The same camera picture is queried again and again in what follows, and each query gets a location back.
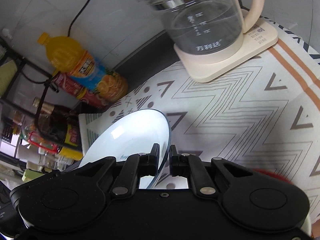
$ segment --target orange stripe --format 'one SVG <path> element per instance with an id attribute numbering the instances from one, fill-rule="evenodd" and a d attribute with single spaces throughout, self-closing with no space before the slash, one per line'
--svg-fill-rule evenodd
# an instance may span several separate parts
<path id="1" fill-rule="evenodd" d="M 278 41 L 278 44 L 289 56 L 307 73 L 307 75 L 311 78 L 312 82 L 316 84 L 318 88 L 320 88 L 320 80 L 316 77 L 316 75 L 307 67 L 307 65 L 285 44 L 282 40 Z"/>
<path id="2" fill-rule="evenodd" d="M 269 48 L 271 54 L 284 66 L 284 68 L 295 78 L 295 80 L 300 84 L 303 91 L 310 97 L 310 99 L 315 103 L 316 107 L 320 111 L 320 99 L 317 95 L 311 90 L 302 76 L 280 55 L 274 47 Z"/>

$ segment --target white bowl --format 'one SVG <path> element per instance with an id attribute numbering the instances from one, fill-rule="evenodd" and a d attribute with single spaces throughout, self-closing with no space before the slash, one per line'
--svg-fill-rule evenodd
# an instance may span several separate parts
<path id="1" fill-rule="evenodd" d="M 130 155 L 150 153 L 154 143 L 160 145 L 159 169 L 156 177 L 145 176 L 139 188 L 152 187 L 169 155 L 171 128 L 167 117 L 155 109 L 143 109 L 126 115 L 111 125 L 91 145 L 79 167 L 107 156 L 125 161 Z"/>

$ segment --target kettle base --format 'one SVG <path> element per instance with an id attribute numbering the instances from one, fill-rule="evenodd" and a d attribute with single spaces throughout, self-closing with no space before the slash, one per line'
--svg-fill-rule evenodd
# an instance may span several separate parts
<path id="1" fill-rule="evenodd" d="M 241 48 L 234 55 L 223 61 L 202 64 L 199 63 L 198 60 L 201 56 L 195 55 L 193 59 L 190 57 L 190 54 L 180 50 L 177 45 L 174 45 L 174 50 L 181 59 L 190 77 L 197 82 L 206 83 L 260 54 L 276 44 L 277 41 L 278 31 L 276 28 L 263 19 L 259 19 L 253 28 L 244 34 Z"/>

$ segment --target kettle handle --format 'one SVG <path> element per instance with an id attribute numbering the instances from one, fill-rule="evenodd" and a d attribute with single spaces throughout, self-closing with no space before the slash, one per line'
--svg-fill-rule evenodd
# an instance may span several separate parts
<path id="1" fill-rule="evenodd" d="M 248 15 L 243 20 L 243 27 L 242 27 L 243 33 L 246 33 L 248 30 L 250 30 L 255 25 L 255 23 L 259 20 L 259 17 L 261 15 L 263 7 L 264 7 L 264 2 L 265 2 L 265 0 L 252 0 L 251 9 L 250 9 Z M 239 1 L 236 0 L 236 3 L 238 4 L 239 10 L 242 15 Z"/>

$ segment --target orange juice bottle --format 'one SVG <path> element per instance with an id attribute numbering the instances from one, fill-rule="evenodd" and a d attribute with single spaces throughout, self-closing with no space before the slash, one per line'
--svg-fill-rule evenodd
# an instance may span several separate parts
<path id="1" fill-rule="evenodd" d="M 106 100 L 115 102 L 127 94 L 125 78 L 106 69 L 76 40 L 65 36 L 51 38 L 43 33 L 38 43 L 46 47 L 47 57 L 57 70 Z"/>

